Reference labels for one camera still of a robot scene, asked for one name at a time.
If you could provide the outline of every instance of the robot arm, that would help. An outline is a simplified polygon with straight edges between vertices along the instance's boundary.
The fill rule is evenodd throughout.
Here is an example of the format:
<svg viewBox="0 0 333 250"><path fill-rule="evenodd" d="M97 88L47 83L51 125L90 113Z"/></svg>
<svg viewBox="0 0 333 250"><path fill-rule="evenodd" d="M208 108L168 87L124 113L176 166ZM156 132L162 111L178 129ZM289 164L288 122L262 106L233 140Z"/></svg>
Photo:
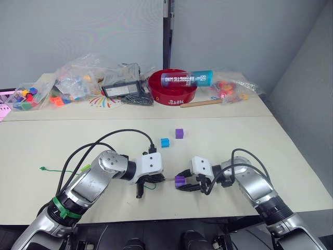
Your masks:
<svg viewBox="0 0 333 250"><path fill-rule="evenodd" d="M144 181L140 180L163 181L162 171L160 153L146 154L129 161L126 156L114 151L103 151L93 160L90 168L52 198L49 205L16 240L12 250L59 249L63 238L73 232L82 215L97 201L112 179L137 183L137 197L141 198Z"/></svg>
<svg viewBox="0 0 333 250"><path fill-rule="evenodd" d="M185 184L178 189L185 191L201 189L204 192L217 174L231 164L231 160L229 160L221 165L212 166L207 159L195 156L192 159L192 168L187 171L187 175L197 176L199 184ZM250 161L244 157L235 157L234 164L250 165ZM235 180L240 190L266 223L269 232L278 239L276 249L326 250L326 247L317 237L313 236L314 234L310 232L298 214L293 213L284 203L267 178L247 166L237 166L234 169ZM217 179L217 183L221 183L222 186L230 186L231 177L232 171L229 168Z"/></svg>

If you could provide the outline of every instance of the gray wall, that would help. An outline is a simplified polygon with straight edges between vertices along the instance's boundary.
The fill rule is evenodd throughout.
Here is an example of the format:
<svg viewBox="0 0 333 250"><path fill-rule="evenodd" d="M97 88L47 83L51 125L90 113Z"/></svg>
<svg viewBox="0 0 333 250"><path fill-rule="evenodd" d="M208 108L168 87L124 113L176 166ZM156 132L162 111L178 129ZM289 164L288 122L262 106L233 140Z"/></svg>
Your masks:
<svg viewBox="0 0 333 250"><path fill-rule="evenodd" d="M171 67L241 71L267 93L326 0L176 0Z"/></svg>
<svg viewBox="0 0 333 250"><path fill-rule="evenodd" d="M0 89L87 53L162 68L163 1L0 1Z"/></svg>
<svg viewBox="0 0 333 250"><path fill-rule="evenodd" d="M273 114L331 195L333 195L332 8L332 0L329 0L269 98Z"/></svg>

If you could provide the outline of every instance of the white table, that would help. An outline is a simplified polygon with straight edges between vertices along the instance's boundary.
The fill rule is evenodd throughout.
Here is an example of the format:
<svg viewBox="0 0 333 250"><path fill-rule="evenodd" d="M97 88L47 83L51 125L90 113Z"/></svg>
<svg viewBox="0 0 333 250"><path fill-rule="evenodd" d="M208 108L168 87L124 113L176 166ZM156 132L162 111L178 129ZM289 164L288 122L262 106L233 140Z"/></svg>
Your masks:
<svg viewBox="0 0 333 250"><path fill-rule="evenodd" d="M237 147L262 160L274 187L293 211L333 208L319 178L259 98L229 106L183 109L156 104L152 108L123 105L109 111L82 108L77 104L11 112L0 123L0 137L6 142L0 151L0 224L31 223L39 208L55 195L60 174L39 167L61 170L75 149L124 128L140 129L152 137L162 154L167 181L155 190L145 189L144 197L136 199L135 185L114 180L80 223L256 215L237 185L216 186L209 196L174 187L174 176L189 168L193 156L219 164L230 159ZM183 140L174 139L175 128L185 130ZM165 137L170 138L169 148L160 147L159 140ZM130 158L149 146L147 139L136 133L117 134L105 141ZM96 147L83 166L102 150L102 146ZM73 158L70 169L80 156Z"/></svg>

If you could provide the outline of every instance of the clear plastic container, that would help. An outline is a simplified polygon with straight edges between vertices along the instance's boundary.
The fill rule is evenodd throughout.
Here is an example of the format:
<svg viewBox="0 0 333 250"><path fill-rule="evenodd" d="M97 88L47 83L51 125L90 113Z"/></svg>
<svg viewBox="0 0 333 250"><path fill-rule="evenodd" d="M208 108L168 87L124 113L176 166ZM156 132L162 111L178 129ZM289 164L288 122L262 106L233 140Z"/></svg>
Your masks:
<svg viewBox="0 0 333 250"><path fill-rule="evenodd" d="M101 86L108 98L140 92L140 68L138 64L126 64L109 70Z"/></svg>
<svg viewBox="0 0 333 250"><path fill-rule="evenodd" d="M37 110L43 106L54 84L54 78L48 81L38 79L34 83L23 83L6 100L6 104L15 111Z"/></svg>

